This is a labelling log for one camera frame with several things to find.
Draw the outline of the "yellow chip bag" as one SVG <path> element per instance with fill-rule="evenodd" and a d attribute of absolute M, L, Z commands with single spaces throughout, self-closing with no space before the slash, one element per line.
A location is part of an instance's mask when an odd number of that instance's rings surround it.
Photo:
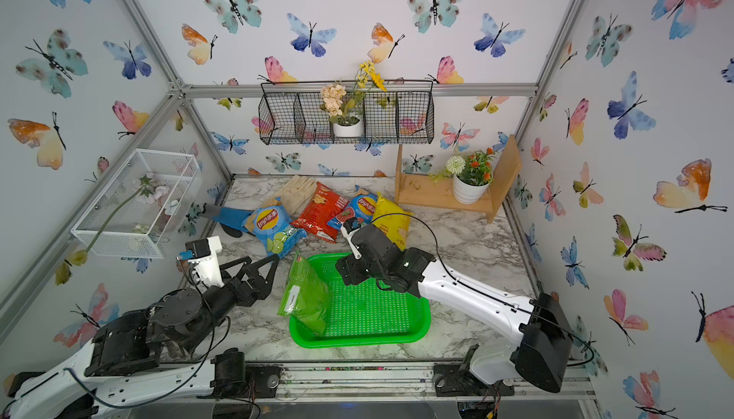
<path fill-rule="evenodd" d="M 372 224 L 401 250 L 407 247 L 410 214 L 396 203 L 378 193 L 378 202 Z"/>

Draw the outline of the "blue tomato chip bag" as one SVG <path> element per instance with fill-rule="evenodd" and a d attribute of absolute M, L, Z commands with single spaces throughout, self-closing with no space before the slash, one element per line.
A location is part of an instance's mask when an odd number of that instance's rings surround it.
<path fill-rule="evenodd" d="M 356 218 L 361 224 L 370 224 L 374 218 L 378 195 L 363 187 L 356 186 L 355 194 L 345 208 L 327 222 L 331 228 L 339 230 L 343 223 L 350 218 Z"/>

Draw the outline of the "green chip bag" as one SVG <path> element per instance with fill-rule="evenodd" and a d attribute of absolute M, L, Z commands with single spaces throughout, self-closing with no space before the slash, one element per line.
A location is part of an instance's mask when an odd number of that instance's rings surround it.
<path fill-rule="evenodd" d="M 311 333 L 323 336 L 331 311 L 331 293 L 307 258 L 297 251 L 277 314 L 292 317 Z"/>

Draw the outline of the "blue lime chip bag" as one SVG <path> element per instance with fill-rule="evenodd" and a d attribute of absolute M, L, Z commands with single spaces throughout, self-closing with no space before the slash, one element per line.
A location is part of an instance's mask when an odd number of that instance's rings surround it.
<path fill-rule="evenodd" d="M 287 256 L 307 233 L 292 225 L 292 218 L 280 201 L 253 211 L 244 221 L 243 227 L 263 244 L 268 254 L 279 258 Z"/>

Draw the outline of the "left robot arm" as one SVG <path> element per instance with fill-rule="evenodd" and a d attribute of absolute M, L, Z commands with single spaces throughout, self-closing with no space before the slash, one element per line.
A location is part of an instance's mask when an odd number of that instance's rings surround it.
<path fill-rule="evenodd" d="M 273 290 L 278 256 L 235 260 L 239 271 L 221 287 L 174 290 L 145 309 L 103 325 L 76 354 L 46 372 L 13 379 L 4 418 L 103 418 L 178 397 L 250 403 L 256 380 L 242 351 L 231 348 L 180 369 L 162 370 L 162 352 L 190 356 L 215 344 L 216 329 L 237 307 L 265 300 Z"/>

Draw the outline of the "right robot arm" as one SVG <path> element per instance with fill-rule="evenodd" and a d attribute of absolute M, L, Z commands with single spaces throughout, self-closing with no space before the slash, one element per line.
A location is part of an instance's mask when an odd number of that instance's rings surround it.
<path fill-rule="evenodd" d="M 557 300 L 514 295 L 448 267 L 438 254 L 401 250 L 372 224 L 341 228 L 351 252 L 336 264 L 346 285 L 374 281 L 386 292 L 433 300 L 484 323 L 504 337 L 470 351 L 468 370 L 486 385 L 519 377 L 546 392 L 560 392 L 565 373 L 576 363 L 573 345 L 586 350 L 580 365 L 596 361 L 590 342 L 574 333 Z"/>

